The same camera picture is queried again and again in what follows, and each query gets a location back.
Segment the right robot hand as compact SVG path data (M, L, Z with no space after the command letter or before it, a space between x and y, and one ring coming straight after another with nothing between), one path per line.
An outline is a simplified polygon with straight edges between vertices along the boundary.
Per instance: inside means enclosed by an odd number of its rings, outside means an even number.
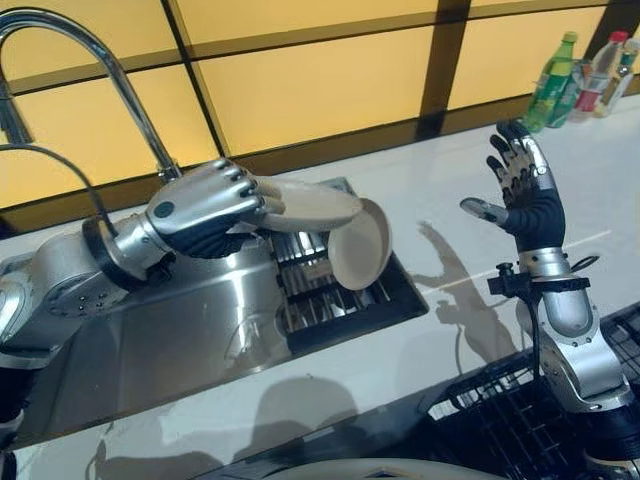
M520 252L563 246L566 219L550 165L531 133L516 119L496 124L489 142L499 156L486 164L502 194L501 206L468 197L460 207L515 239Z

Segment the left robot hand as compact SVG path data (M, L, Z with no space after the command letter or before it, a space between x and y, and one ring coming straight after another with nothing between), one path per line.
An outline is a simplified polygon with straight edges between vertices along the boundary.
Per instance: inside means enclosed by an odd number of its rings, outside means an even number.
M241 250L250 233L233 233L240 222L281 214L280 191L225 159L198 167L172 181L145 211L167 246L191 258L218 259Z

